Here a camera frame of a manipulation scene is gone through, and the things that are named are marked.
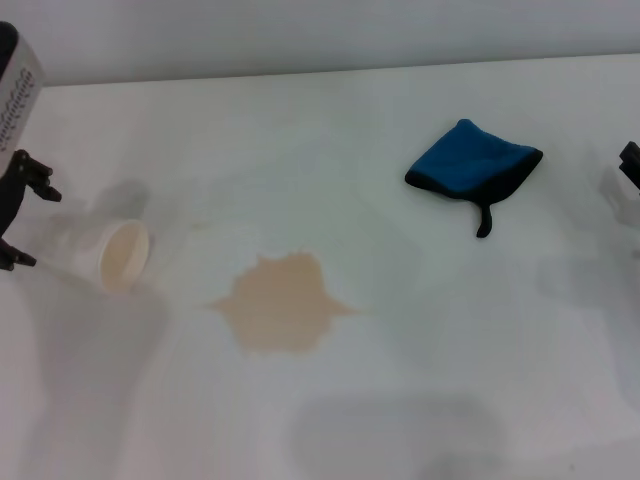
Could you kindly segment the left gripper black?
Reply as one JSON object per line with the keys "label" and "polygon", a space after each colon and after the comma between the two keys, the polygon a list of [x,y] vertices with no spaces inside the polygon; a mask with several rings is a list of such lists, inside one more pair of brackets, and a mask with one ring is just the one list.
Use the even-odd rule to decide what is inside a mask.
{"label": "left gripper black", "polygon": [[[0,235],[15,220],[24,199],[26,185],[41,199],[59,203],[61,193],[50,185],[53,170],[32,158],[25,150],[16,152],[0,180]],[[0,240],[0,268],[13,271],[16,265],[34,267],[37,260],[3,239]]]}

